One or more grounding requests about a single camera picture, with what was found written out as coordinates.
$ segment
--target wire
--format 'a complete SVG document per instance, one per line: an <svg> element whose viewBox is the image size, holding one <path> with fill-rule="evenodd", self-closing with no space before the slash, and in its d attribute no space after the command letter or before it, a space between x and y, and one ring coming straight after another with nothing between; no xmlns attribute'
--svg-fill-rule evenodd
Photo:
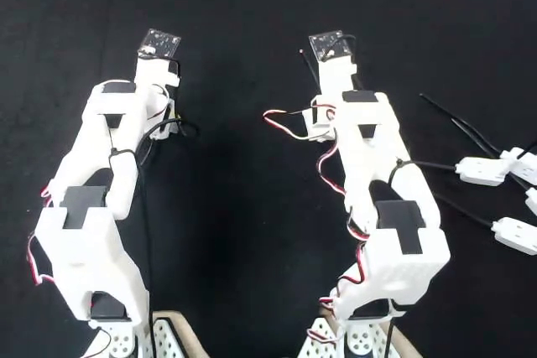
<svg viewBox="0 0 537 358"><path fill-rule="evenodd" d="M328 56L330 56L330 52L332 52L332 50L334 49L334 47L339 44L341 41L343 40L347 40L347 39L352 39L352 42L354 43L354 50L356 53L356 37L354 35L350 35L350 34L343 34L341 37L337 37L336 39L334 39L330 45L328 45L328 48L325 49L325 52L322 54L321 56L321 62L326 62L327 60L331 59L334 57L334 55L332 55L330 58Z"/></svg>
<svg viewBox="0 0 537 358"><path fill-rule="evenodd" d="M336 109L335 106L329 105L329 104L317 104L317 105L311 106L311 108L323 108L323 107L324 108L329 108L329 109ZM323 137L326 134L328 134L330 132L330 129L328 129L326 132L324 132L322 134L316 134L316 135L313 135L313 136L299 136L299 135L293 133L286 126L282 125L281 123L277 123L276 121L273 121L272 119L270 119L268 117L269 115L273 115L273 114L296 115L296 114L301 113L303 111L307 111L308 109L304 109L304 110L300 110L300 111L293 111L293 112L287 112L287 111L283 111L281 109L269 109L268 111L265 111L263 113L263 119L270 126L276 127L277 129L286 132L287 134L289 134L292 138L294 138L296 140L312 140L314 138Z"/></svg>
<svg viewBox="0 0 537 358"><path fill-rule="evenodd" d="M522 153L519 154L519 156L517 157L517 159L521 159L524 155L526 155L527 153L529 153L531 150L533 150L535 147L537 147L537 138L531 142L530 144L528 144L525 148L524 148L524 151Z"/></svg>
<svg viewBox="0 0 537 358"><path fill-rule="evenodd" d="M319 79L317 78L317 75L315 74L315 71L313 70L313 66L310 63L310 60L308 60L308 58L306 57L304 50L299 49L299 54L302 56L302 60L304 61L305 66L310 71L311 77L313 77L313 80L315 81L315 84L317 85L317 90L319 90L319 92L322 92L321 83L319 83Z"/></svg>
<svg viewBox="0 0 537 358"><path fill-rule="evenodd" d="M451 120L458 121L461 125L466 126L469 131L473 132L475 137L479 138L483 144L485 144L488 148L490 148L493 152L496 153L496 156L498 156L502 150L500 150L498 147L494 146L492 143L490 143L486 137L484 137L473 125L459 117L458 115L455 115L454 113L448 111L445 109L442 105L440 105L438 102L432 100L428 95L421 93L420 97L429 102L436 110L442 112L443 114L447 115L451 118Z"/></svg>
<svg viewBox="0 0 537 358"><path fill-rule="evenodd" d="M328 151L324 154L322 154L319 159L317 160L317 164L316 164L316 167L317 167L317 172L319 173L319 176L321 177L321 179L327 183L331 188L332 190L334 190L335 192L339 193L340 195L345 195L347 192L345 191L344 188L342 188L339 184L336 184L333 180L331 179L328 179L323 173L322 173L322 164L328 159L330 158L332 155L334 155L337 151L337 137L336 139L334 140L334 144L332 145L332 147L330 147L328 149Z"/></svg>
<svg viewBox="0 0 537 358"><path fill-rule="evenodd" d="M465 127L464 125L461 125L455 119L451 119L451 121L457 127L459 127L462 130L462 132L464 132L470 138L470 140L472 140L486 155L488 155L488 157L490 157L490 158L497 158L498 157L498 155L494 154L494 152L492 150L490 150L489 148L487 148L486 145L481 143L481 141L472 132L470 132L470 130L467 127ZM531 186L526 184L521 178L519 178L518 176L516 176L512 172L508 173L508 177L511 178L511 180L513 180L516 184L518 184L522 189L524 189L524 192L527 191L529 188L531 188Z"/></svg>
<svg viewBox="0 0 537 358"><path fill-rule="evenodd" d="M325 335L322 335L321 333L317 333L316 331L312 329L308 329L305 332L308 335L308 337L310 337L312 340L317 341L320 344L332 344L335 347L337 341L339 340L337 337L334 337L334 338L326 337Z"/></svg>
<svg viewBox="0 0 537 358"><path fill-rule="evenodd" d="M453 118L451 119L451 121L455 126L461 129L461 131L466 134L468 138L470 138L470 140L472 140L490 158L496 158L498 156L489 147L483 144L482 141L476 135L474 135L466 126Z"/></svg>
<svg viewBox="0 0 537 358"><path fill-rule="evenodd" d="M142 148L142 145L143 143L145 143L149 137L151 136L151 134L153 134L153 132L161 127L164 127L170 123L177 123L178 126L182 126L182 125L186 125L186 126L190 126L192 127L196 134L195 134L195 137L198 137L200 135L200 129L198 128L198 126L196 126L194 123L191 123L191 122L187 122L185 121L183 118L181 117L171 117L170 119L164 119L162 122L159 122L155 125L153 125L143 136L142 138L140 139L140 142L138 143L138 146L136 147L136 151L135 151L135 154L137 156L139 156L140 154L140 149Z"/></svg>
<svg viewBox="0 0 537 358"><path fill-rule="evenodd" d="M148 117L148 120L149 119L153 119L154 117L157 117L158 115L164 113L166 111L166 109L168 109L168 102L169 102L169 92L168 90L166 90L163 86L159 86L158 84L152 84L151 86L156 86L158 87L160 90L162 90L162 94L160 94L161 96L165 96L166 97L166 103L164 104L164 108L158 112L156 112L154 115L152 115L151 117Z"/></svg>
<svg viewBox="0 0 537 358"><path fill-rule="evenodd" d="M388 358L389 351L392 348L392 334L394 333L395 320L389 321L388 334L386 335L386 349L384 350L384 358Z"/></svg>
<svg viewBox="0 0 537 358"><path fill-rule="evenodd" d="M397 171L399 169L403 168L405 165L409 165L411 163L414 164L414 165L417 165L419 167L444 169L446 171L451 171L451 172L455 172L455 169L456 169L452 165L444 165L442 163L427 163L425 161L414 161L414 160L403 161L402 159L398 158L397 163L396 163L394 169L392 169L392 172L390 173L389 178L388 178L388 185L390 187L392 186L392 182L394 181L394 176L397 173Z"/></svg>
<svg viewBox="0 0 537 358"><path fill-rule="evenodd" d="M54 283L54 278L48 274L39 274L37 262L35 261L34 254L32 253L32 241L35 238L35 234L32 231L28 237L28 244L26 246L26 260L30 265L30 272L32 273L32 279L35 285L41 285L43 282L48 281Z"/></svg>
<svg viewBox="0 0 537 358"><path fill-rule="evenodd" d="M355 222L352 222L352 206L349 210L349 216L347 218L347 230L349 233L359 241L365 242L369 239L369 234L363 231Z"/></svg>
<svg viewBox="0 0 537 358"><path fill-rule="evenodd" d="M102 354L104 351L106 351L107 348L110 346L110 344L112 343L112 335L110 333L108 333L106 330L104 330L103 328L100 328L100 331L102 331L103 333L106 333L108 335L108 343L99 352L96 352L95 354L91 354L91 355L84 355L82 358L93 358L94 356L98 356L98 355Z"/></svg>
<svg viewBox="0 0 537 358"><path fill-rule="evenodd" d="M440 200L441 202L445 203L446 205L449 205L453 210L457 210L459 213L465 215L467 218L475 221L476 223L486 226L487 228L492 228L493 223L489 220L485 220L484 218L480 217L479 215L476 215L468 210L466 210L463 207L460 207L457 203L454 201L448 199L447 197L440 195L438 193L433 193L433 196L435 196L435 199Z"/></svg>
<svg viewBox="0 0 537 358"><path fill-rule="evenodd" d="M115 157L119 154L123 153L130 153L134 157L134 162L136 163L136 169L138 170L138 181L140 183L140 194L141 194L141 205L142 205L142 217L143 217L143 230L145 232L145 251L147 254L148 259L148 279L149 279L149 285L148 285L148 291L149 291L149 317L148 317L148 323L149 323L149 338L151 339L151 348L153 349L153 357L157 356L157 348L154 341L154 332L153 332L153 304L151 295L153 294L153 284L154 284L154 277L153 277L153 239L151 236L151 230L149 227L149 211L148 211L148 201L147 201L147 189L145 187L145 180L143 177L143 170L140 164L138 163L137 154L129 149L123 149L123 150L116 150L113 148L110 152L110 156L108 157L108 160L112 157Z"/></svg>
<svg viewBox="0 0 537 358"><path fill-rule="evenodd" d="M358 246L357 246L357 249L356 249L356 264L357 264L357 267L358 267L358 273L360 274L360 278L356 279L356 278L352 278L352 277L346 276L346 275L340 276L337 279L337 282L336 282L336 295L337 295L338 298L341 296L341 290L339 288L339 282L341 280L348 281L349 283L353 283L355 285L359 285L359 284L363 283L364 281L366 281L366 275L365 275L365 272L363 271L363 267L362 267L362 249L363 249L365 243L366 242L359 242Z"/></svg>

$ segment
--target robotic arm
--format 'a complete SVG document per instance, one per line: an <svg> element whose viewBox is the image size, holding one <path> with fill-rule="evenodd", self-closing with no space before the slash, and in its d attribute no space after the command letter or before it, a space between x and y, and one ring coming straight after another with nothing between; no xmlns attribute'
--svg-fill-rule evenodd
<svg viewBox="0 0 537 358"><path fill-rule="evenodd" d="M177 132L175 100L179 64L171 59L180 38L151 29L138 50L134 81L109 80L91 91L73 148L42 192L47 198L35 237L49 258L54 282L78 320L107 329L109 351L123 358L138 349L149 356L149 292L125 252L116 221L127 218L138 178L140 141ZM176 63L177 71L170 72ZM85 183L100 169L112 181Z"/></svg>
<svg viewBox="0 0 537 358"><path fill-rule="evenodd" d="M302 111L308 136L292 135L333 142L319 159L317 170L344 197L347 229L358 241L357 262L337 279L330 296L320 299L336 323L333 334L326 330L328 326L322 327L322 319L316 320L299 357L309 356L312 348L339 357L346 356L346 349L379 356L373 335L363 343L357 342L358 337L367 337L373 324L403 315L450 258L440 212L421 170L408 165L389 180L397 161L410 157L386 95L356 89L350 39L341 31L310 36L321 93L311 101L311 108ZM288 131L269 119L270 114L281 112L271 110L263 117ZM343 187L321 171L323 161L337 150L345 172ZM374 191L377 187L382 192Z"/></svg>

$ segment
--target white plastic part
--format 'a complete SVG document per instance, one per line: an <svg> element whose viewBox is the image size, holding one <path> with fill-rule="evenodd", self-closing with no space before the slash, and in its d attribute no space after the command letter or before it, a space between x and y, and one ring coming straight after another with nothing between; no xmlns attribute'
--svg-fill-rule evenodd
<svg viewBox="0 0 537 358"><path fill-rule="evenodd" d="M90 319L91 295L103 291L120 301L132 326L148 315L149 295L107 207L91 207L80 230L64 229L65 207L41 211L35 235L52 265L55 284L78 320Z"/></svg>
<svg viewBox="0 0 537 358"><path fill-rule="evenodd" d="M133 155L127 153L109 161L110 150L112 145L117 150L136 150L143 134L163 120L164 111L174 110L174 100L170 100L165 86L178 85L179 77L168 72L169 63L168 60L138 58L134 93L103 93L105 84L128 80L108 80L93 87L82 112L82 125L75 143L48 185L54 205L60 205L69 186L81 186L97 170L112 168L107 206L116 220L128 216L138 176L136 163ZM122 115L118 128L109 130L104 114ZM167 138L170 130L176 132L176 125L167 125L151 138Z"/></svg>
<svg viewBox="0 0 537 358"><path fill-rule="evenodd" d="M537 215L537 189L531 188L526 192L528 199L526 199L526 205L529 209Z"/></svg>
<svg viewBox="0 0 537 358"><path fill-rule="evenodd" d="M493 223L494 238L530 256L537 254L537 228L514 218L504 217Z"/></svg>
<svg viewBox="0 0 537 358"><path fill-rule="evenodd" d="M465 157L455 167L463 182L498 186L505 180L511 163L504 159Z"/></svg>
<svg viewBox="0 0 537 358"><path fill-rule="evenodd" d="M415 304L427 291L430 280L450 259L446 236L440 228L419 228L421 254L401 252L397 230L373 230L362 254L366 281L339 282L340 297L332 289L334 315L348 319L355 309L376 299L393 299L400 305ZM360 278L357 264L344 275Z"/></svg>
<svg viewBox="0 0 537 358"><path fill-rule="evenodd" d="M526 182L537 184L537 155L526 153L519 158L523 151L522 148L515 147L511 151L503 151L500 158L511 163L509 167L511 173Z"/></svg>
<svg viewBox="0 0 537 358"><path fill-rule="evenodd" d="M409 160L410 156L399 135L394 109L385 94L375 93L378 102L343 101L342 93L353 89L351 75L357 72L351 56L331 58L318 65L322 93L315 101L336 107L332 127L337 131L339 154L345 170L346 210L356 206L352 209L354 222L369 231L377 225L377 211L369 194L370 182L374 179L388 181L397 159ZM327 126L313 123L311 111L304 112L303 116L308 135L326 131ZM376 124L373 138L364 139L358 124ZM332 138L333 132L316 140ZM392 187L403 199L416 201L427 227L440 227L440 211L418 167L410 164L399 169Z"/></svg>

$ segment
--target red white black wire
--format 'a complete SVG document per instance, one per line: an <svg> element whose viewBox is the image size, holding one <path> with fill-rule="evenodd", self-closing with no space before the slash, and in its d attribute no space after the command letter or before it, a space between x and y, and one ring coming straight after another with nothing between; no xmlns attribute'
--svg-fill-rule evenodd
<svg viewBox="0 0 537 358"><path fill-rule="evenodd" d="M35 285L41 285L43 282L48 281L49 283L54 282L54 278L48 274L39 274L37 268L37 262L35 261L34 254L32 253L32 241L35 238L35 234L32 232L28 237L28 245L26 246L26 260L30 265L30 272L32 273L32 279L34 280Z"/></svg>
<svg viewBox="0 0 537 358"><path fill-rule="evenodd" d="M317 104L317 105L313 105L311 107L312 108L329 108L329 109L332 109L332 110L335 109L335 107L333 105L328 105L328 104ZM270 126L276 127L277 129L289 134L292 138L294 138L296 140L312 140L314 138L323 137L323 136L325 136L326 134L328 134L330 132L330 129L329 129L329 130L327 130L326 132L324 132L322 134L316 134L316 135L312 135L312 136L299 136L299 135L293 133L288 127L282 125L281 123L277 123L275 120L273 120L273 119L271 119L269 117L270 115L275 115L275 114L296 115L297 113L301 113L303 111L307 111L307 110L304 109L304 110L300 110L300 111L288 112L288 111L284 111L284 110L281 110L281 109L269 109L268 111L265 111L263 113L263 119Z"/></svg>

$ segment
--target black fabric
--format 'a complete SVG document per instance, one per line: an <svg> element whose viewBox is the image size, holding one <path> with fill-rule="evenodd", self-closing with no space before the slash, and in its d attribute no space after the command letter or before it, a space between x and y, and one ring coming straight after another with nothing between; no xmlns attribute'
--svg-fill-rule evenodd
<svg viewBox="0 0 537 358"><path fill-rule="evenodd" d="M26 236L92 86L133 78L150 27L183 38L179 106L202 130L197 141L162 143L146 174L154 305L183 312L215 357L296 355L317 299L354 258L341 196L315 171L328 145L297 142L261 118L316 93L298 54L308 34L356 35L362 82L389 95L413 158L482 155L422 91L502 148L535 136L535 0L0 0L4 356L80 356L93 336L53 285L32 285ZM337 160L327 169L341 183ZM487 218L537 222L515 184L426 175ZM398 326L424 356L536 356L534 257L440 208L451 260ZM118 226L145 273L137 201Z"/></svg>

